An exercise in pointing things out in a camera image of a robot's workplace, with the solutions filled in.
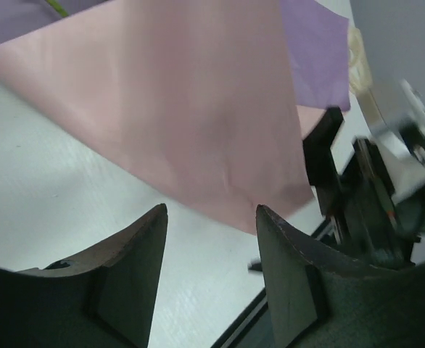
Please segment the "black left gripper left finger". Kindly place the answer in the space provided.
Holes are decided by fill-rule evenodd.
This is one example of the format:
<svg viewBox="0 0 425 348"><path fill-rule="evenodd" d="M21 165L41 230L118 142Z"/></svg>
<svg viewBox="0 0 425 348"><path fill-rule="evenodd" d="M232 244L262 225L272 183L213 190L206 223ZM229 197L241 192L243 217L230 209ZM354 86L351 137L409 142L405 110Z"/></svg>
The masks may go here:
<svg viewBox="0 0 425 348"><path fill-rule="evenodd" d="M44 269L0 268L0 347L146 347L167 227L159 204Z"/></svg>

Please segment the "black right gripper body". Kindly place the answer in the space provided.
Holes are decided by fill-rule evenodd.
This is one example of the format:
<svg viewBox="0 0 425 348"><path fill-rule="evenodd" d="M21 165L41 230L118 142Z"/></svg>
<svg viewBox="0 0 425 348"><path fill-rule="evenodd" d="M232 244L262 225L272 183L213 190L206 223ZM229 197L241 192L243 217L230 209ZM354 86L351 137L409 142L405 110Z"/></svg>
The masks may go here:
<svg viewBox="0 0 425 348"><path fill-rule="evenodd" d="M425 178L400 196L388 169L394 161L366 137L353 141L354 152L338 172L331 145L343 122L340 108L329 107L303 141L310 185L321 214L334 224L333 236L324 240L371 265L410 267L413 248L425 234Z"/></svg>

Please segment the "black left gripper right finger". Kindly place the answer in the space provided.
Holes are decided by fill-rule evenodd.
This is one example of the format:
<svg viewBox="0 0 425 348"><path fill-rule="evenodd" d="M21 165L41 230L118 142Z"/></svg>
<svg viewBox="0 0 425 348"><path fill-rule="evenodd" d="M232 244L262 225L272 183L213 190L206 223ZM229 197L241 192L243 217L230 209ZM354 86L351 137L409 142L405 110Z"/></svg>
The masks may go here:
<svg viewBox="0 0 425 348"><path fill-rule="evenodd" d="M366 264L256 210L277 347L425 347L425 263Z"/></svg>

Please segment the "cream ribbon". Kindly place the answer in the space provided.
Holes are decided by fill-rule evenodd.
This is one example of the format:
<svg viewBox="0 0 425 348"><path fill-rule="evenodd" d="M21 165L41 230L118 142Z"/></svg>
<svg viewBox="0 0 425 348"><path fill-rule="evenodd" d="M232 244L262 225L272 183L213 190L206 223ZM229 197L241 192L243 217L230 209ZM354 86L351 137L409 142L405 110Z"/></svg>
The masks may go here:
<svg viewBox="0 0 425 348"><path fill-rule="evenodd" d="M369 130L378 133L384 123L372 92L373 78L363 37L355 26L349 26L347 42L350 92L355 95Z"/></svg>

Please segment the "pink and purple wrapping paper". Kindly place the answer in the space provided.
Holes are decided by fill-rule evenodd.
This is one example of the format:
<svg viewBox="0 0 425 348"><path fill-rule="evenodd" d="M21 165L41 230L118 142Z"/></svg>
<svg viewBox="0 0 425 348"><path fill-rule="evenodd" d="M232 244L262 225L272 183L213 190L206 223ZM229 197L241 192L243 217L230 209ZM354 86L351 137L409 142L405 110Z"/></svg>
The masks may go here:
<svg viewBox="0 0 425 348"><path fill-rule="evenodd" d="M163 194L246 232L313 198L302 140L350 108L317 1L0 1L0 82Z"/></svg>

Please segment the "pink flower stem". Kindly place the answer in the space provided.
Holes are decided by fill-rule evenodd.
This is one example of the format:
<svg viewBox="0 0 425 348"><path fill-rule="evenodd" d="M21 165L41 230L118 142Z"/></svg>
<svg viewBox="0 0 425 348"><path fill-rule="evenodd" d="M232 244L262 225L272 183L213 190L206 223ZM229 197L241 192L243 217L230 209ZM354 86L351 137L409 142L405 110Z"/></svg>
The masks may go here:
<svg viewBox="0 0 425 348"><path fill-rule="evenodd" d="M68 17L69 14L57 0L46 0L46 3L60 16Z"/></svg>

